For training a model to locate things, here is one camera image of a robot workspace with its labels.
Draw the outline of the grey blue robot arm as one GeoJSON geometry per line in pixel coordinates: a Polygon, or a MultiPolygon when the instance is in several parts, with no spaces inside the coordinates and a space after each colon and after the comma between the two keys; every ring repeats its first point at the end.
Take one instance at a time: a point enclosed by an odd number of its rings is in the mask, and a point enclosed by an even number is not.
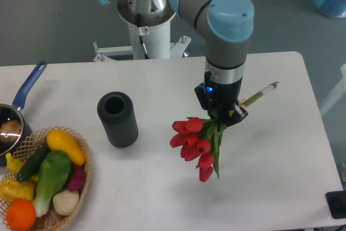
{"type": "Polygon", "coordinates": [[[219,129],[247,116],[238,95],[254,29],[254,0],[99,1],[117,5],[136,60],[169,58],[170,21],[174,16],[186,21],[207,44],[204,81],[195,88],[201,107],[219,129]]]}

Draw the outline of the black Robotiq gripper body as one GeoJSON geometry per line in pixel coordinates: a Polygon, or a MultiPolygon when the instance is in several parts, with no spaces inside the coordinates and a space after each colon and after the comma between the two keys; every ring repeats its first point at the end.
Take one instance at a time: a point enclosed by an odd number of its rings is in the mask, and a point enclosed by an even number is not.
{"type": "Polygon", "coordinates": [[[204,84],[212,85],[214,87],[214,93],[212,95],[213,111],[212,116],[218,119],[218,105],[223,104],[229,110],[231,105],[238,101],[238,95],[241,88],[242,78],[238,81],[230,84],[217,83],[211,79],[212,72],[207,71],[204,73],[204,84]]]}

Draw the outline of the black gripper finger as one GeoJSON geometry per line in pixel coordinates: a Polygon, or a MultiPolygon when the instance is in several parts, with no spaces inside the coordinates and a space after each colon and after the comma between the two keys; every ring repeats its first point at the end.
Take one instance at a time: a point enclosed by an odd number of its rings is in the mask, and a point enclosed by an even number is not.
{"type": "Polygon", "coordinates": [[[248,112],[241,107],[239,101],[231,105],[231,110],[229,110],[225,105],[218,105],[218,127],[230,127],[234,124],[240,123],[243,119],[248,116],[248,112]]]}
{"type": "Polygon", "coordinates": [[[201,83],[194,89],[194,91],[202,109],[207,111],[209,117],[213,117],[212,95],[214,93],[214,87],[212,85],[201,83]]]}

